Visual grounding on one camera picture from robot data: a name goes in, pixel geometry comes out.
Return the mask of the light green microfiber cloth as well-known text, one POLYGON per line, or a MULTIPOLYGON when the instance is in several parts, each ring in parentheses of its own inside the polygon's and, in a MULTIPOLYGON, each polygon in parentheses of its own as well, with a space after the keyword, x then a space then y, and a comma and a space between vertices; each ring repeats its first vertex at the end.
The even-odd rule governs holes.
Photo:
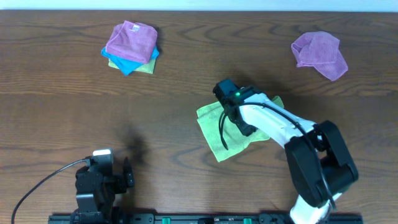
POLYGON ((261 130, 257 130, 248 137, 242 135, 238 127, 226 118, 223 137, 228 149, 225 149, 221 142, 218 124, 222 112, 223 108, 218 101, 197 110, 198 124, 218 162, 243 152, 252 142, 270 140, 270 137, 261 130))

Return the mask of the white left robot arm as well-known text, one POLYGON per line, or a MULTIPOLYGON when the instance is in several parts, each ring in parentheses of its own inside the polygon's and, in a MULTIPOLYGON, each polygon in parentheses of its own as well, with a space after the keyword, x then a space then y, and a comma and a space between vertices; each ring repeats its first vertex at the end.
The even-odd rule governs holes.
POLYGON ((114 206, 116 195, 126 193, 135 184, 129 159, 124 159, 120 174, 113 173, 111 156, 91 156, 86 161, 87 165, 75 175, 78 208, 70 215, 69 223, 129 223, 121 208, 114 206))

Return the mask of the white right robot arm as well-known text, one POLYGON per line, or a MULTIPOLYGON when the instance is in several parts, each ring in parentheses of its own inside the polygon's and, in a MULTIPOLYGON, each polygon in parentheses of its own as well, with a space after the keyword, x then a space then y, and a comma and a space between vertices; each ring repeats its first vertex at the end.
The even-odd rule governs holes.
POLYGON ((360 215, 336 214, 335 201, 358 180, 358 170, 337 126, 317 124, 276 105, 255 86, 238 87, 232 80, 217 83, 213 94, 223 111, 218 122, 221 143, 224 122, 243 136, 265 132, 285 151, 298 193, 289 213, 259 215, 259 223, 362 223, 360 215))

